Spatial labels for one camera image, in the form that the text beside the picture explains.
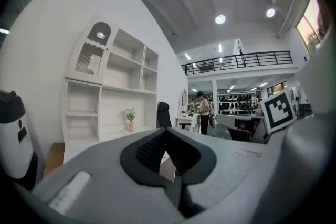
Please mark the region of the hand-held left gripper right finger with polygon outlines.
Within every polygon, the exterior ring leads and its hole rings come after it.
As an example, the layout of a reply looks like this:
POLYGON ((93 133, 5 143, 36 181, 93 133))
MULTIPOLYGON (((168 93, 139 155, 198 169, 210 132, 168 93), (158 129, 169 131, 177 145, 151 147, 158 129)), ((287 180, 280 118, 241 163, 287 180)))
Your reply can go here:
POLYGON ((181 175, 170 223, 277 223, 271 180, 282 134, 267 144, 224 140, 168 127, 169 154, 181 175))

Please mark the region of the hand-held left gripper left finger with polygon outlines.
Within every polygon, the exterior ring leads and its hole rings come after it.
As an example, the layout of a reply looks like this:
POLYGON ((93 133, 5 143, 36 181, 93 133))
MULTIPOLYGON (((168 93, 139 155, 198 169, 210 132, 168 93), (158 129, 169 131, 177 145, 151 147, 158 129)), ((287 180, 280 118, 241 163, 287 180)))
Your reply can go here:
POLYGON ((163 188, 141 186, 120 165, 122 150, 153 131, 144 131, 95 144, 65 162, 34 188, 45 205, 78 172, 91 175, 66 216, 81 223, 180 223, 183 215, 163 188))

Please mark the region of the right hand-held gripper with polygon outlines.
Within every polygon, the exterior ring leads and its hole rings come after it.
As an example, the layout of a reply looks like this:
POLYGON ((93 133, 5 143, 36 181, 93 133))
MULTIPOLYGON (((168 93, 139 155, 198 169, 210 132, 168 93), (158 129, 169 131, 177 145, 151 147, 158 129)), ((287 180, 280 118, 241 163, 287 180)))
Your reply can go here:
POLYGON ((290 93, 291 91, 284 89, 262 100, 258 103, 254 115, 217 114, 215 120, 230 129, 242 129, 243 126, 257 124, 251 141, 267 143, 272 134, 285 129, 297 120, 290 93))

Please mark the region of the white table top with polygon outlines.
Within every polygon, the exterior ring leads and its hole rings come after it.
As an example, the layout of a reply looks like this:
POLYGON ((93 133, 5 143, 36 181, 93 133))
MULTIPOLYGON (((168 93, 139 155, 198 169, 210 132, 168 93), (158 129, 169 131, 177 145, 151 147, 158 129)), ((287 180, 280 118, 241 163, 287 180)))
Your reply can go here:
POLYGON ((154 127, 143 125, 135 126, 134 131, 129 131, 124 125, 101 126, 99 133, 99 142, 118 139, 124 136, 132 135, 138 132, 153 130, 154 127))

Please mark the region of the rack of dark items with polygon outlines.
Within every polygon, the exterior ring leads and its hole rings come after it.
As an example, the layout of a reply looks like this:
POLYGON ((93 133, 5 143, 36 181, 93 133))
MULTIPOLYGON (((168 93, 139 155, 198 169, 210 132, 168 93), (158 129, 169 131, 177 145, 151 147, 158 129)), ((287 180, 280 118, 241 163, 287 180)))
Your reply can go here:
POLYGON ((257 104, 260 101, 259 96, 254 94, 219 94, 218 95, 218 113, 219 114, 254 114, 257 104))

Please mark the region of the white dressing table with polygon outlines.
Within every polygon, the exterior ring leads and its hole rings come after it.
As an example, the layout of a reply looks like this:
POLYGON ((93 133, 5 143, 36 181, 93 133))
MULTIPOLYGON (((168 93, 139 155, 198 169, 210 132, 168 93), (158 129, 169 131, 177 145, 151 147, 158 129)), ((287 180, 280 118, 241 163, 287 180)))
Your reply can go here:
POLYGON ((201 129, 201 117, 198 113, 180 113, 176 117, 176 127, 199 133, 201 129))

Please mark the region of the oval white mirror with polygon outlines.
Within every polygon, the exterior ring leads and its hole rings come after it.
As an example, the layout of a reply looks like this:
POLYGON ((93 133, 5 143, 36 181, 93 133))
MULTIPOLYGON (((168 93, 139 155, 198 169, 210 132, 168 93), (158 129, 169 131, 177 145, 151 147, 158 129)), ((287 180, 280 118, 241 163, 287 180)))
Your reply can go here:
POLYGON ((187 107, 188 107, 188 92, 186 90, 186 88, 183 88, 180 91, 180 97, 179 97, 179 101, 178 101, 178 107, 179 107, 179 111, 186 111, 187 107))

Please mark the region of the brown cardboard box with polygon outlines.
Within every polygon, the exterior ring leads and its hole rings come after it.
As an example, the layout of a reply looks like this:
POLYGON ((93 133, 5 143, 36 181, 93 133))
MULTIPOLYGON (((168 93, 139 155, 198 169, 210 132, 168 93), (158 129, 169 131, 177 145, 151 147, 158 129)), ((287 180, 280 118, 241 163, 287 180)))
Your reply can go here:
POLYGON ((64 143, 53 143, 49 155, 47 157, 46 166, 43 173, 43 178, 47 177, 50 173, 63 165, 65 152, 64 143))

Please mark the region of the black balcony railing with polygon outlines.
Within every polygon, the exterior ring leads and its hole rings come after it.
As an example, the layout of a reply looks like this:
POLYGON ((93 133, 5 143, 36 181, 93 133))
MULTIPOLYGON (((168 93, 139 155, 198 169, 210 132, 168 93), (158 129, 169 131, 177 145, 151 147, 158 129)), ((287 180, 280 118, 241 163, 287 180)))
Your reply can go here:
POLYGON ((290 51, 267 51, 211 58, 181 65, 185 75, 247 67, 293 64, 290 51))

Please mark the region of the black office chair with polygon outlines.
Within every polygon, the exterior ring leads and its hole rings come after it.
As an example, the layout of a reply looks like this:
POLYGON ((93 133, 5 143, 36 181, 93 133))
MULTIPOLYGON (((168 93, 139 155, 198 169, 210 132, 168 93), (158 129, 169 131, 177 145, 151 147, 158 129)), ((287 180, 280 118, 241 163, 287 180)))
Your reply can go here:
POLYGON ((169 105, 165 102, 159 102, 157 105, 157 113, 156 113, 156 127, 171 127, 171 119, 169 113, 169 105))

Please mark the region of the white flower bouquet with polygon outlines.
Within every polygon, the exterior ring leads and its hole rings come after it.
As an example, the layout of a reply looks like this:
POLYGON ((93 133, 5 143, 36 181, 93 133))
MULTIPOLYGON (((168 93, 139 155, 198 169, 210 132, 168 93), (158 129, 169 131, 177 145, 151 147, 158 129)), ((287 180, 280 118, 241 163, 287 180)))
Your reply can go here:
POLYGON ((131 108, 131 109, 126 109, 126 118, 128 121, 132 122, 134 121, 134 119, 136 118, 136 110, 135 108, 131 108))

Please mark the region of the white shelf unit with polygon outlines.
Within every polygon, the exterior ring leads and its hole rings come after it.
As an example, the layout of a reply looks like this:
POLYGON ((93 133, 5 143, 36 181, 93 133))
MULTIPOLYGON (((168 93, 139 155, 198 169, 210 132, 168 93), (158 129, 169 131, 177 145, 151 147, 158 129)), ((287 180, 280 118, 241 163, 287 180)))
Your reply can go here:
POLYGON ((64 161, 100 143, 101 126, 156 127, 158 54, 113 23, 93 16, 71 55, 62 99, 64 161))

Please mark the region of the large window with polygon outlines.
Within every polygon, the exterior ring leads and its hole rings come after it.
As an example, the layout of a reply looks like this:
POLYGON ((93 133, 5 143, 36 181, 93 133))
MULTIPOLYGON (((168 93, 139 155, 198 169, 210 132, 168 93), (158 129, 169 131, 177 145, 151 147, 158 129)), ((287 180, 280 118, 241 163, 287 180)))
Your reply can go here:
POLYGON ((326 34, 318 0, 309 0, 307 8, 296 26, 309 56, 312 56, 320 47, 326 34))

